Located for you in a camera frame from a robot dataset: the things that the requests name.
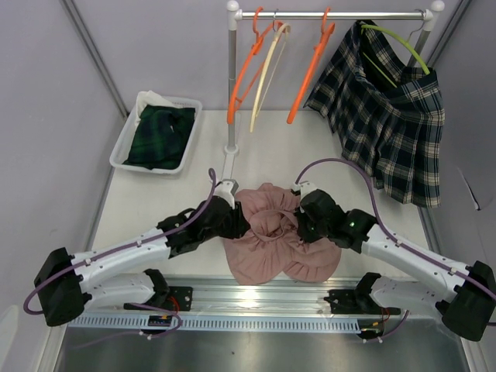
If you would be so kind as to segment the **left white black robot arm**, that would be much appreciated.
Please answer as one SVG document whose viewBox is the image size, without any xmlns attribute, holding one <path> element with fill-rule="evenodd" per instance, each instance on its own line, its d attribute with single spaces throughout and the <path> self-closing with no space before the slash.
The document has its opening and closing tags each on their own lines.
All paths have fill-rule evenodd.
<svg viewBox="0 0 496 372">
<path fill-rule="evenodd" d="M 190 253 L 215 237 L 241 238 L 249 228 L 240 202 L 229 204 L 213 196 L 197 208 L 167 217 L 128 243 L 75 254 L 64 247 L 53 250 L 34 279 L 41 313 L 46 324 L 55 327 L 92 307 L 161 309 L 167 304 L 169 288 L 158 270 L 148 268 L 129 284 L 114 283 L 134 267 Z"/>
</svg>

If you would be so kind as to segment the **navy plaid skirt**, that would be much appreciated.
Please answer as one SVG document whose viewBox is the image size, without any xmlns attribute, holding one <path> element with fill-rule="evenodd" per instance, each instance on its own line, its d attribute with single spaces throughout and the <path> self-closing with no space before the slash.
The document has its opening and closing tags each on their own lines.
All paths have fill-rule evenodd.
<svg viewBox="0 0 496 372">
<path fill-rule="evenodd" d="M 402 63 L 370 20 L 355 22 L 306 107 L 327 119 L 344 159 L 402 204 L 436 208 L 445 109 L 437 74 Z"/>
</svg>

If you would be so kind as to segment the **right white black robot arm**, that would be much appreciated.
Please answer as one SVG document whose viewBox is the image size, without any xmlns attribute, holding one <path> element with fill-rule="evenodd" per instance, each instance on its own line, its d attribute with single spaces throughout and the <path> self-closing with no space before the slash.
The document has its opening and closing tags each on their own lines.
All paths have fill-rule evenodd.
<svg viewBox="0 0 496 372">
<path fill-rule="evenodd" d="M 367 273 L 354 290 L 362 312 L 400 308 L 427 315 L 458 336 L 481 341 L 495 310 L 495 277 L 487 264 L 472 265 L 424 250 L 381 225 L 378 217 L 359 209 L 345 212 L 325 191 L 301 184 L 294 214 L 298 235 L 306 243 L 326 239 L 340 249 L 381 260 L 412 277 L 400 283 Z"/>
</svg>

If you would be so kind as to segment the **green hanger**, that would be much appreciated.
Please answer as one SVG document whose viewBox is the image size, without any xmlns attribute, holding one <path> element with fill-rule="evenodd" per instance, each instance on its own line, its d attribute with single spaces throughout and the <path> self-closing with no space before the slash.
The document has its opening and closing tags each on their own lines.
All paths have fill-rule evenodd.
<svg viewBox="0 0 496 372">
<path fill-rule="evenodd" d="M 401 44 L 413 59 L 413 65 L 401 62 L 385 35 Z M 401 82 L 414 81 L 431 74 L 420 53 L 397 33 L 378 26 L 372 20 L 360 21 L 360 56 L 367 78 L 381 91 L 397 88 Z"/>
</svg>

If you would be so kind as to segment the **pink garment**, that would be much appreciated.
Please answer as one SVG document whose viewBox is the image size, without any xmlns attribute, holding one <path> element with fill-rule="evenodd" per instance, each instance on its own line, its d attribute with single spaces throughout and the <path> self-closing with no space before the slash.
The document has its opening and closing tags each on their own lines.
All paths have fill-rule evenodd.
<svg viewBox="0 0 496 372">
<path fill-rule="evenodd" d="M 229 269 L 241 285 L 264 284 L 283 273 L 292 280 L 323 282 L 336 271 L 341 249 L 327 239 L 304 242 L 294 212 L 300 198 L 271 183 L 236 194 L 249 230 L 239 239 L 225 239 Z"/>
</svg>

